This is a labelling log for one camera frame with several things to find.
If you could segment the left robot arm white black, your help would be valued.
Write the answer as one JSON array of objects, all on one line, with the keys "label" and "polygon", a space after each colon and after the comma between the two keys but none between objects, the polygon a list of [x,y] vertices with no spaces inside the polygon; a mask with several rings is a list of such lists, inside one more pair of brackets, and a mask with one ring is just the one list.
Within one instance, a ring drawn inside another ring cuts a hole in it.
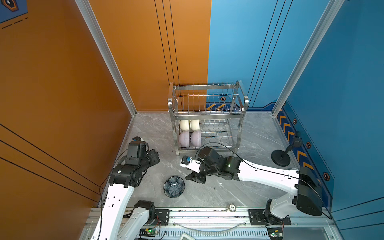
[{"label": "left robot arm white black", "polygon": [[127,204],[140,185],[148,168],[160,162],[156,150],[140,137],[129,143],[127,155],[112,169],[108,192],[101,215],[91,240],[134,240],[146,224],[155,218],[155,205],[151,201],[138,201],[123,227],[121,223]]}]

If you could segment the cream white bowl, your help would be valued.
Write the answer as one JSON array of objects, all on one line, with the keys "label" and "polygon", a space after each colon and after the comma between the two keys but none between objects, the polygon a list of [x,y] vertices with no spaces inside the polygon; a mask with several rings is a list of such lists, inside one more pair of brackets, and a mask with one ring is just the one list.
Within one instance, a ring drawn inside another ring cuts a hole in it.
[{"label": "cream white bowl", "polygon": [[192,131],[200,130],[200,121],[199,120],[190,120],[190,128]]},{"label": "cream white bowl", "polygon": [[180,120],[179,121],[181,131],[189,131],[190,130],[190,122],[189,120]]}]

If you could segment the cream white bowl top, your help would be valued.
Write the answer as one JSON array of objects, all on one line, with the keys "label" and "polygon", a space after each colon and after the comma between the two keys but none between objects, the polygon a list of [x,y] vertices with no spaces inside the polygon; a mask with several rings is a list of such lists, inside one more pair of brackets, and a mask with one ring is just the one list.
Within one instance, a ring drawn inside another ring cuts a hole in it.
[{"label": "cream white bowl top", "polygon": [[189,131],[190,130],[190,122],[189,120],[180,120],[179,121],[181,131]]}]

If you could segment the dark blue patterned bowl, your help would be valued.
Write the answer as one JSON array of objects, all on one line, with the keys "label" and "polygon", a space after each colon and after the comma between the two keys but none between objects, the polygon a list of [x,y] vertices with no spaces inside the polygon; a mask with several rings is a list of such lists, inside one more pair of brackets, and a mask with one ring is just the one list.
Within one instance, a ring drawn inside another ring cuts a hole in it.
[{"label": "dark blue patterned bowl", "polygon": [[169,198],[180,197],[185,190],[185,182],[182,178],[172,176],[164,183],[164,193]]}]

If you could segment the stainless steel dish rack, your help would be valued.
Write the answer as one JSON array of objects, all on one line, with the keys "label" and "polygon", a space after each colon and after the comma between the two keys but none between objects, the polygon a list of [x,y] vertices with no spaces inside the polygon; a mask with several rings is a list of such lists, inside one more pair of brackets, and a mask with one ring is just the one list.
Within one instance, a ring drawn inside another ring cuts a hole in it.
[{"label": "stainless steel dish rack", "polygon": [[249,97],[242,81],[233,83],[186,84],[170,83],[168,109],[172,122],[176,154],[199,149],[179,143],[180,120],[199,120],[202,145],[217,151],[236,152],[242,139],[243,122]]}]

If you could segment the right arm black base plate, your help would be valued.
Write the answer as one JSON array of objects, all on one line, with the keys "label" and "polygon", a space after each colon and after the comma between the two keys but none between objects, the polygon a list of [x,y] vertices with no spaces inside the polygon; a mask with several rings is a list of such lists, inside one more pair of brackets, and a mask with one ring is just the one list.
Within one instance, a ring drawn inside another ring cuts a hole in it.
[{"label": "right arm black base plate", "polygon": [[252,226],[262,225],[291,225],[291,219],[286,216],[284,219],[279,219],[270,213],[267,213],[264,209],[249,209],[249,220]]}]

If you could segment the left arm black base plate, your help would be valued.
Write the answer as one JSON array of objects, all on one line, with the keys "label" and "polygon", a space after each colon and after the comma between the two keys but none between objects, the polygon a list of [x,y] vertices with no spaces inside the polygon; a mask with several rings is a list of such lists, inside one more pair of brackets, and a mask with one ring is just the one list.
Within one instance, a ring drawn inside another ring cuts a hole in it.
[{"label": "left arm black base plate", "polygon": [[147,222],[147,225],[154,226],[158,223],[158,220],[160,220],[162,226],[168,226],[169,219],[170,219],[169,209],[149,210],[149,220]]}]

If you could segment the lilac bowl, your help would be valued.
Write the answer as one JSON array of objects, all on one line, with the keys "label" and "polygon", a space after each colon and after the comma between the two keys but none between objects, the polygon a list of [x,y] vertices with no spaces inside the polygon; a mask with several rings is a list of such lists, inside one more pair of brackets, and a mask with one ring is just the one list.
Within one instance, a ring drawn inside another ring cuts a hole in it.
[{"label": "lilac bowl", "polygon": [[190,147],[190,132],[189,130],[182,131],[179,134],[179,143],[181,147],[183,148],[189,148]]},{"label": "lilac bowl", "polygon": [[200,130],[196,130],[191,134],[191,144],[198,148],[202,146],[202,133]]}]

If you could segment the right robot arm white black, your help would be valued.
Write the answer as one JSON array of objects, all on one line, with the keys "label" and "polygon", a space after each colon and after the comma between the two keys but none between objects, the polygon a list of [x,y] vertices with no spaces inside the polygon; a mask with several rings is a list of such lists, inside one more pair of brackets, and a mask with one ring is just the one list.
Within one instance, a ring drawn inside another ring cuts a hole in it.
[{"label": "right robot arm white black", "polygon": [[279,225],[296,212],[319,217],[323,215],[322,188],[311,170],[283,170],[254,164],[238,156],[224,157],[215,149],[202,148],[195,157],[183,156],[181,167],[191,170],[186,180],[205,184],[207,176],[224,180],[254,182],[284,191],[269,199],[263,212],[265,221]]}]

